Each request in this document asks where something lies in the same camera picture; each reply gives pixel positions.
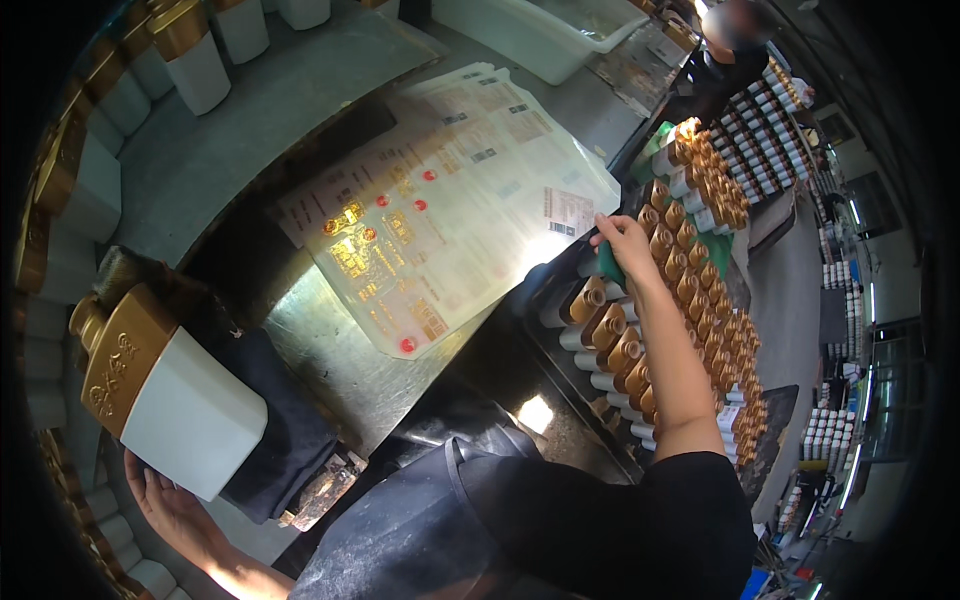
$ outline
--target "person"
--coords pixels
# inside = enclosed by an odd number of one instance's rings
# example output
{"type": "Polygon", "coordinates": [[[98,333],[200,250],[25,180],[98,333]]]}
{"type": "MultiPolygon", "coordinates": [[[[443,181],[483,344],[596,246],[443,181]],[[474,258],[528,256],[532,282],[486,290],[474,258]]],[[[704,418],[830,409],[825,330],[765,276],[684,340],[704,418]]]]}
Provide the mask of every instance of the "person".
{"type": "Polygon", "coordinates": [[[674,110],[706,125],[722,116],[732,96],[763,76],[770,59],[765,44],[776,26],[770,10],[754,0],[727,0],[707,11],[700,27],[706,49],[690,55],[693,82],[674,110]]]}
{"type": "Polygon", "coordinates": [[[658,398],[655,462],[638,485],[547,463],[501,429],[448,440],[326,530],[295,582],[233,547],[197,500],[126,453],[150,525],[228,592],[253,598],[738,598],[756,550],[709,379],[640,225],[595,218],[636,302],[658,398]]]}

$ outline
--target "white bottle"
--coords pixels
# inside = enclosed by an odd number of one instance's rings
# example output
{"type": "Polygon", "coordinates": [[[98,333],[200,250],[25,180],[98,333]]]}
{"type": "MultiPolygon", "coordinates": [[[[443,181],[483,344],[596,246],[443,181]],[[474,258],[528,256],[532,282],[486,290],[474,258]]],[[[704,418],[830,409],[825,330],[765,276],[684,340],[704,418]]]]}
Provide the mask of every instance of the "white bottle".
{"type": "Polygon", "coordinates": [[[233,64],[255,59],[270,46],[260,0],[212,0],[210,4],[233,64]]]}
{"type": "Polygon", "coordinates": [[[316,27],[330,18],[330,0],[276,0],[280,16],[297,31],[316,27]]]}
{"type": "Polygon", "coordinates": [[[200,116],[223,102],[230,79],[213,41],[200,0],[157,4],[147,21],[154,46],[187,107],[200,116]]]}
{"type": "Polygon", "coordinates": [[[72,113],[40,166],[35,202],[64,227],[101,244],[120,222],[120,162],[72,113]]]}
{"type": "Polygon", "coordinates": [[[66,107],[63,114],[72,111],[86,125],[86,131],[92,133],[111,156],[117,156],[123,146],[124,136],[110,122],[102,110],[93,106],[84,84],[76,77],[67,80],[65,89],[66,107]]]}
{"type": "Polygon", "coordinates": [[[145,283],[109,315],[87,295],[70,332],[88,355],[84,407],[151,468],[211,501],[260,442],[263,398],[178,326],[145,283]]]}
{"type": "Polygon", "coordinates": [[[112,41],[101,37],[90,52],[96,66],[86,79],[86,87],[117,130],[130,137],[150,114],[150,98],[127,69],[112,41]]]}
{"type": "Polygon", "coordinates": [[[154,37],[147,29],[150,14],[142,0],[127,10],[127,32],[120,47],[130,64],[130,70],[151,100],[159,100],[174,86],[167,71],[167,63],[154,46],[154,37]]]}

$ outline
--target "fluorescent light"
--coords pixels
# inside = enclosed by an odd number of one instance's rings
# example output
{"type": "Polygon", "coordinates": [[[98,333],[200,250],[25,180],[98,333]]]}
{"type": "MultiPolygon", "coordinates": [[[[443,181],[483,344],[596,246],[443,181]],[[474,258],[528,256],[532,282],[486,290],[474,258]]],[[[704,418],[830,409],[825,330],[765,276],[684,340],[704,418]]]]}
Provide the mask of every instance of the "fluorescent light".
{"type": "Polygon", "coordinates": [[[856,445],[856,454],[853,455],[853,466],[850,467],[850,476],[847,477],[847,488],[843,490],[843,498],[840,500],[840,510],[843,510],[843,507],[847,506],[847,498],[850,497],[850,491],[853,489],[853,478],[856,477],[856,467],[860,462],[860,447],[862,444],[856,445]]]}
{"type": "Polygon", "coordinates": [[[867,420],[867,413],[870,412],[870,398],[874,392],[874,366],[870,366],[867,373],[867,395],[863,398],[863,420],[867,420]]]}
{"type": "Polygon", "coordinates": [[[543,398],[533,396],[520,407],[520,412],[516,416],[516,419],[537,433],[542,434],[546,431],[550,421],[553,420],[553,411],[546,405],[543,398]]]}

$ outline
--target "row of bottles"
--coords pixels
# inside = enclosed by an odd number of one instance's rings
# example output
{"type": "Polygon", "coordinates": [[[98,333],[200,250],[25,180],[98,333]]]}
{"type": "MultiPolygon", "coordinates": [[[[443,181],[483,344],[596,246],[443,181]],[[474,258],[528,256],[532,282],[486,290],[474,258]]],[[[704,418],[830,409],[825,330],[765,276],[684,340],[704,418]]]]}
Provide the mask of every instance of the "row of bottles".
{"type": "MultiPolygon", "coordinates": [[[[771,64],[782,71],[773,60],[771,64]]],[[[815,171],[789,115],[800,101],[789,82],[781,83],[774,75],[773,67],[767,67],[765,79],[734,95],[726,114],[710,126],[713,146],[753,204],[815,171]]]]}
{"type": "MultiPolygon", "coordinates": [[[[651,184],[651,202],[637,221],[647,231],[660,276],[684,314],[690,342],[710,377],[728,458],[741,467],[756,456],[756,440],[766,430],[763,388],[756,375],[760,341],[746,313],[732,307],[726,284],[697,230],[679,202],[665,204],[665,185],[651,184]]],[[[575,352],[574,364],[590,372],[590,384],[630,420],[643,447],[656,448],[656,390],[651,382],[643,331],[634,301],[599,273],[587,254],[577,267],[580,279],[557,290],[540,312],[546,327],[562,327],[560,344],[575,352]]]]}
{"type": "Polygon", "coordinates": [[[651,157],[651,168],[658,178],[669,178],[669,185],[655,180],[651,203],[664,211],[670,199],[693,216],[697,231],[728,233],[747,224],[750,199],[740,184],[728,177],[727,162],[710,144],[710,133],[697,132],[700,120],[683,121],[661,141],[651,157]]]}

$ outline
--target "wall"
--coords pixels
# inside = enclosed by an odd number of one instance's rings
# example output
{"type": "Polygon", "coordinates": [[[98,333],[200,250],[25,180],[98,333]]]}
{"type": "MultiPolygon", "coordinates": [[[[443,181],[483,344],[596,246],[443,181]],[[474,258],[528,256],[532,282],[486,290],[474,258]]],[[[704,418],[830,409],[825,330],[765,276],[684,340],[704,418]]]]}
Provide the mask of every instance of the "wall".
{"type": "MultiPolygon", "coordinates": [[[[847,121],[848,127],[857,137],[834,148],[837,162],[847,180],[854,180],[872,171],[877,171],[883,180],[887,193],[900,215],[900,221],[906,222],[903,206],[886,174],[879,168],[876,157],[867,150],[860,133],[850,119],[835,104],[817,110],[818,119],[840,113],[847,121]]],[[[863,273],[864,286],[864,323],[870,322],[870,282],[876,288],[876,322],[889,323],[899,319],[908,319],[920,315],[920,267],[914,266],[917,257],[914,254],[913,242],[907,229],[902,228],[893,233],[881,235],[865,243],[872,258],[875,273],[863,273]]],[[[862,252],[860,254],[861,272],[867,269],[867,263],[862,252]]]]}

